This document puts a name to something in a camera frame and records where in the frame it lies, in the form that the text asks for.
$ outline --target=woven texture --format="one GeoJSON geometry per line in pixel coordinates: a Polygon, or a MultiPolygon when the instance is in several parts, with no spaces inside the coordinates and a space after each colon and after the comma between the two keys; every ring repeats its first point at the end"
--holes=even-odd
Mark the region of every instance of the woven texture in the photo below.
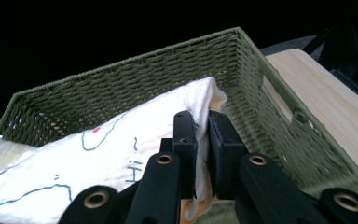
{"type": "Polygon", "coordinates": [[[248,149],[270,156],[300,189],[315,197],[331,187],[358,190],[358,166],[238,27],[18,92],[0,119],[0,135],[41,147],[207,76],[227,94],[224,113],[248,149]]]}
{"type": "Polygon", "coordinates": [[[208,213],[197,218],[196,224],[240,224],[235,213],[235,203],[217,203],[212,205],[208,213]]]}

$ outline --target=light wood surface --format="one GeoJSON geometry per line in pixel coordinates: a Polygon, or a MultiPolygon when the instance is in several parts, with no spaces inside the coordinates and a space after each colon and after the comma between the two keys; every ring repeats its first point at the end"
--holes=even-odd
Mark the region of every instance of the light wood surface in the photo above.
{"type": "MultiPolygon", "coordinates": [[[[266,58],[358,165],[358,95],[302,50],[266,58]]],[[[275,97],[279,104],[280,97],[275,97]]]]}

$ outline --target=black mechanical arm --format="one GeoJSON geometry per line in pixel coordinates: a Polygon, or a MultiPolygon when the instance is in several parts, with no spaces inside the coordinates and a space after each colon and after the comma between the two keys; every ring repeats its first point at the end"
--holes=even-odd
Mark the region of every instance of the black mechanical arm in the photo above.
{"type": "MultiPolygon", "coordinates": [[[[174,116],[173,137],[161,139],[142,179],[117,192],[107,186],[83,190],[60,224],[173,224],[180,200],[196,197],[197,140],[188,111],[174,116]]],[[[210,111],[208,168],[213,196],[234,200],[242,224],[358,224],[358,194],[325,189],[316,199],[299,190],[268,156],[251,153],[229,118],[210,111]]]]}

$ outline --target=metal ring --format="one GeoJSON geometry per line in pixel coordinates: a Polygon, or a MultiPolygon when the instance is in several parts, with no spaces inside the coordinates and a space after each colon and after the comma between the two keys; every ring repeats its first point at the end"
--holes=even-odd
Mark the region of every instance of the metal ring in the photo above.
{"type": "Polygon", "coordinates": [[[266,165],[267,164],[267,160],[262,156],[251,156],[249,158],[249,161],[256,165],[266,165]]]}
{"type": "Polygon", "coordinates": [[[168,163],[171,163],[172,161],[172,156],[170,155],[161,155],[159,157],[156,158],[156,161],[159,163],[159,164],[168,164],[168,163]]]}
{"type": "Polygon", "coordinates": [[[109,199],[109,193],[106,190],[98,190],[87,196],[84,200],[84,206],[87,208],[98,208],[104,205],[109,199]]]}
{"type": "Polygon", "coordinates": [[[358,212],[358,200],[351,195],[338,193],[333,196],[333,199],[341,207],[346,208],[352,212],[358,212]]]}

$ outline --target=red marking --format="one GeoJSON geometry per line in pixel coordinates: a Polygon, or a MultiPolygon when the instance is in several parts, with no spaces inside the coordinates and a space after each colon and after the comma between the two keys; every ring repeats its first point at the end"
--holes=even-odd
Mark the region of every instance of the red marking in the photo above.
{"type": "Polygon", "coordinates": [[[100,130],[101,127],[97,127],[94,130],[92,130],[92,133],[97,133],[100,130]]]}

